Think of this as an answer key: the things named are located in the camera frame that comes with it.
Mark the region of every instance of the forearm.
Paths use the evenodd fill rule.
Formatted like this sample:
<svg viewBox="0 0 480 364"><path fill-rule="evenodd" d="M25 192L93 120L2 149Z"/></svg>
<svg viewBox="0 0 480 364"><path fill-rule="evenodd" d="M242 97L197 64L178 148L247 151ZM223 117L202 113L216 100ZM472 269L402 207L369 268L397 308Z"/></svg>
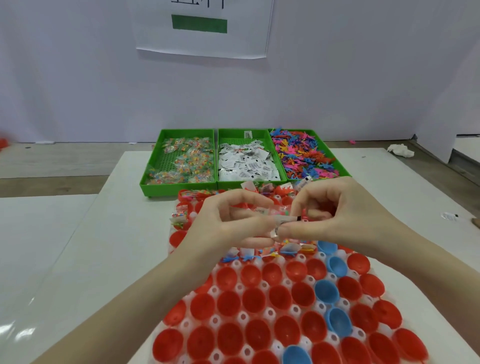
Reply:
<svg viewBox="0 0 480 364"><path fill-rule="evenodd" d="M480 354L480 274L410 229L392 237L385 263L409 278L463 339Z"/></svg>
<svg viewBox="0 0 480 364"><path fill-rule="evenodd" d="M127 363L168 311L191 291L194 270L193 261L171 255L33 364Z"/></svg>

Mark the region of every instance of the hand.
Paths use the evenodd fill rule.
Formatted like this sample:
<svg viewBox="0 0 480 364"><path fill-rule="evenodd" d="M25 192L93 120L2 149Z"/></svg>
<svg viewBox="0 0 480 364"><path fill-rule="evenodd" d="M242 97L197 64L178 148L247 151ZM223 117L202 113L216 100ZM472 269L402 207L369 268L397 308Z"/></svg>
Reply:
<svg viewBox="0 0 480 364"><path fill-rule="evenodd" d="M377 259L390 253L391 237L409 228L351 177L307 184L295 197L291 215L307 210L312 222L290 222L280 238L337 243Z"/></svg>
<svg viewBox="0 0 480 364"><path fill-rule="evenodd" d="M240 203L264 208L273 205L269 198L241 189L208 197L187 235L172 255L181 255L187 259L191 257L193 261L200 262L200 275L205 280L231 247L272 246L275 242L268 236L276 226L273 216L232 207Z"/></svg>

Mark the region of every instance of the right hand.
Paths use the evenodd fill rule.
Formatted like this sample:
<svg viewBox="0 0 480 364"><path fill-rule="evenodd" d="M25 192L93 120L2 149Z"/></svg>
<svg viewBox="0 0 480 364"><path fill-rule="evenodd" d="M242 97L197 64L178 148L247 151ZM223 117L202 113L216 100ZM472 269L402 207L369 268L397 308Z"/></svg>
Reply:
<svg viewBox="0 0 480 364"><path fill-rule="evenodd" d="M410 231L351 177L307 184L293 200L290 214L302 215L304 209L315 221L281 225L281 239L323 240L382 259L397 248L394 237Z"/></svg>

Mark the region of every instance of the left hand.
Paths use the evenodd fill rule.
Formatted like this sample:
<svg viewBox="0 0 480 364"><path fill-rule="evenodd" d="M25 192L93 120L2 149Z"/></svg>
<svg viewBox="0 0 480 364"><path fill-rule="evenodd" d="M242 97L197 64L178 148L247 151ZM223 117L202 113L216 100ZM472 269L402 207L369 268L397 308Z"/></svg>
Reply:
<svg viewBox="0 0 480 364"><path fill-rule="evenodd" d="M275 242L269 233L276 226L273 216L232 207L240 203L269 208L268 197L247 190L231 190L205 199L187 235L172 255L199 262L203 279L231 247L265 248Z"/></svg>

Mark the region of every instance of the green plastic basket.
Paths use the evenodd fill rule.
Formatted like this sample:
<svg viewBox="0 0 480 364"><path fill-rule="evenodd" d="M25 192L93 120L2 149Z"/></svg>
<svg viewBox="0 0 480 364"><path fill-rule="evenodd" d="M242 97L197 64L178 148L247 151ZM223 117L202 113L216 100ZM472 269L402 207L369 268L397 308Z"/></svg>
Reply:
<svg viewBox="0 0 480 364"><path fill-rule="evenodd" d="M172 184L146 184L148 177L148 168L154 167L158 170L170 171L175 170L173 161L185 152L175 151L172 153L164 153L162 147L163 141L169 138L193 138L198 136L200 138L209 137L211 140L212 148L215 148L215 131L213 129L162 129L158 140L155 144L155 148L152 151L152 155L148 160L148 164L145 168L144 175L140 180L140 187L147 197L157 196L176 196L180 190L216 190L216 153L215 156L215 181L205 183L172 183Z"/></svg>
<svg viewBox="0 0 480 364"><path fill-rule="evenodd" d="M310 129L282 129L282 130L288 130L289 132L305 132L308 135L313 136L318 143L318 148L317 149L319 151L323 151L327 158L335 158L335 161L332 163L332 165L339 172L340 177L350 176L350 173L348 173L348 171L345 169L345 167L342 165L342 163L340 163L340 161L335 157L335 155L332 153L332 151L327 147L327 144L325 144L323 142L323 140L320 139L320 137L317 135L317 133L315 131L310 130ZM295 182L298 182L300 180L294 180L294 179L287 178L287 181L291 182L291 183L295 183Z"/></svg>
<svg viewBox="0 0 480 364"><path fill-rule="evenodd" d="M252 139L244 138L243 132L244 131L251 131L252 132ZM275 163L276 168L278 169L278 174L280 175L279 181L269 181L275 185L287 183L287 175L285 174L285 170L282 167L282 162L278 158L278 154L275 151L275 147L272 143L272 138L270 138L270 134L266 129L219 129L218 130L218 145L222 143L228 144L248 144L254 140L260 140L263 142L262 147L272 152L273 161ZM219 190L228 190L233 188L240 188L240 185L245 181L219 181L218 173L216 175L218 181L218 189Z"/></svg>

